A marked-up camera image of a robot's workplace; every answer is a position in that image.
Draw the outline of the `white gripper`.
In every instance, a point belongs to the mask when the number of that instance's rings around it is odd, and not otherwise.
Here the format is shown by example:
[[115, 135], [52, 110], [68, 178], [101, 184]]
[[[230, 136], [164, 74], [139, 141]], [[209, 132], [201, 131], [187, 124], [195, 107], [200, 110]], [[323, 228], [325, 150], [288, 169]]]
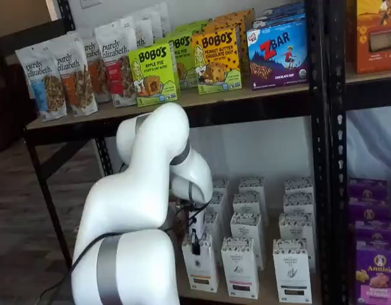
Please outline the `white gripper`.
[[193, 255], [201, 254], [200, 239], [205, 232], [205, 208], [192, 205], [188, 214], [188, 233]]

